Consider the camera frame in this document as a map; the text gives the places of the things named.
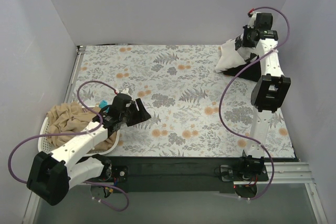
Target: white basket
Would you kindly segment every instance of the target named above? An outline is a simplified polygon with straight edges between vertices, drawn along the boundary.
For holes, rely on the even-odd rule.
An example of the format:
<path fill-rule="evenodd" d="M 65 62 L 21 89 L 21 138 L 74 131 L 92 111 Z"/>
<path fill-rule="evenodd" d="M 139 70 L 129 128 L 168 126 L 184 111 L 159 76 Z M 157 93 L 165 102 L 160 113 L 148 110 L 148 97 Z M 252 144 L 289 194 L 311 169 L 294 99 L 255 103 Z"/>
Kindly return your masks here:
<path fill-rule="evenodd" d="M 42 128 L 41 128 L 40 134 L 48 134 L 48 128 L 49 128 L 49 118 L 46 117 L 43 121 L 43 125 L 42 125 Z M 100 155 L 108 154 L 114 148 L 116 148 L 116 146 L 119 142 L 119 136 L 120 136 L 120 131 L 117 131 L 117 137 L 115 138 L 116 141 L 115 141 L 114 145 L 111 148 L 109 148 L 107 151 L 90 151 L 88 154 L 85 154 L 84 157 L 90 157 L 90 156 L 92 156 L 94 154 L 97 154 L 97 153 L 100 154 Z M 52 145 L 48 142 L 46 137 L 39 137 L 38 138 L 37 149 L 38 149 L 39 152 L 49 153 L 56 148 L 54 147 L 54 145 Z"/>

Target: brown cloth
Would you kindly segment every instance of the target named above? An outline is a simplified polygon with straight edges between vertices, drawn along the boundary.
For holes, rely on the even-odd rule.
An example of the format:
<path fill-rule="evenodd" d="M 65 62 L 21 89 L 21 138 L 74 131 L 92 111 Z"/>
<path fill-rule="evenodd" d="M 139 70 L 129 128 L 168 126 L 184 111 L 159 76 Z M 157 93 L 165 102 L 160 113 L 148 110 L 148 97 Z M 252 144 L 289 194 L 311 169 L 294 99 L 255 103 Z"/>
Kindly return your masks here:
<path fill-rule="evenodd" d="M 94 111 L 99 112 L 99 107 L 92 108 Z M 91 111 L 83 112 L 81 105 L 77 102 L 62 103 L 51 108 L 47 113 L 49 118 L 48 133 L 72 133 L 81 132 L 91 122 L 92 118 L 96 115 Z M 113 133 L 108 139 L 97 144 L 95 151 L 107 151 L 110 149 L 116 139 L 117 133 Z M 52 136 L 47 140 L 55 147 L 64 145 L 67 141 L 74 136 Z"/>

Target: floral pattern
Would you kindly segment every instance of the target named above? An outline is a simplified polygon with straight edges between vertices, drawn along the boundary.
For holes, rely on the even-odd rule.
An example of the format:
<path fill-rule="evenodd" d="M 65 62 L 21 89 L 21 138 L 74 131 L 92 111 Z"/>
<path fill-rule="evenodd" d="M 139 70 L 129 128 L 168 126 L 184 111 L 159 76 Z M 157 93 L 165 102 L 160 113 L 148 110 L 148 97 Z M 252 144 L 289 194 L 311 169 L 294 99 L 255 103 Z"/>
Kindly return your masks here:
<path fill-rule="evenodd" d="M 75 91 L 88 80 L 128 88 L 151 114 L 146 122 L 122 128 L 110 155 L 239 157 L 247 140 L 227 132 L 218 117 L 219 99 L 231 79 L 214 71 L 220 56 L 218 46 L 88 46 Z M 224 98 L 223 118 L 240 134 L 250 132 L 254 86 L 238 79 Z M 114 93 L 93 83 L 82 89 L 81 97 L 95 105 L 112 102 Z M 280 110 L 270 123 L 265 146 L 273 157 L 295 156 Z"/>

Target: blue object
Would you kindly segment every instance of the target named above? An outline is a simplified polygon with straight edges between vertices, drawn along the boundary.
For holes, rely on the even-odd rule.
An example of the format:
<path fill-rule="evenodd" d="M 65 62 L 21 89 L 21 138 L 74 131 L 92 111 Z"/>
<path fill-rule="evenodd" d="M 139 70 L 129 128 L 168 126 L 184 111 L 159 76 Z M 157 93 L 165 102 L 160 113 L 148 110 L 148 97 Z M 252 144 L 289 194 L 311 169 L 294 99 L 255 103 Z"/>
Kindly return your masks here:
<path fill-rule="evenodd" d="M 104 108 L 104 107 L 107 106 L 107 105 L 109 105 L 109 104 L 107 103 L 107 101 L 102 100 L 102 101 L 99 103 L 99 108 L 102 109 L 102 108 Z"/>

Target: white wall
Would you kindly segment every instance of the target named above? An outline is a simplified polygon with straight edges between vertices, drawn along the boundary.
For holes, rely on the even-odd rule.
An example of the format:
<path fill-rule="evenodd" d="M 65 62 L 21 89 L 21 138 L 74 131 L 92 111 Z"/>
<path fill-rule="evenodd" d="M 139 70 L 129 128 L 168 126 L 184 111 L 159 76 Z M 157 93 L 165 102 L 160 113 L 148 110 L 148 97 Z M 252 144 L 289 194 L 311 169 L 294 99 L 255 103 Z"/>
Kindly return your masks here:
<path fill-rule="evenodd" d="M 247 12 L 285 0 L 52 0 L 76 45 L 221 44 Z"/>
<path fill-rule="evenodd" d="M 292 79 L 282 110 L 297 155 L 310 164 L 328 221 L 336 223 L 336 0 L 287 0 L 282 11 L 292 31 L 279 50 Z M 286 31 L 283 22 L 277 28 Z"/>
<path fill-rule="evenodd" d="M 21 223 L 30 191 L 7 170 L 10 151 L 38 134 L 45 113 L 63 101 L 76 47 L 50 0 L 0 0 L 0 222 Z M 37 140 L 14 155 L 27 179 Z"/>

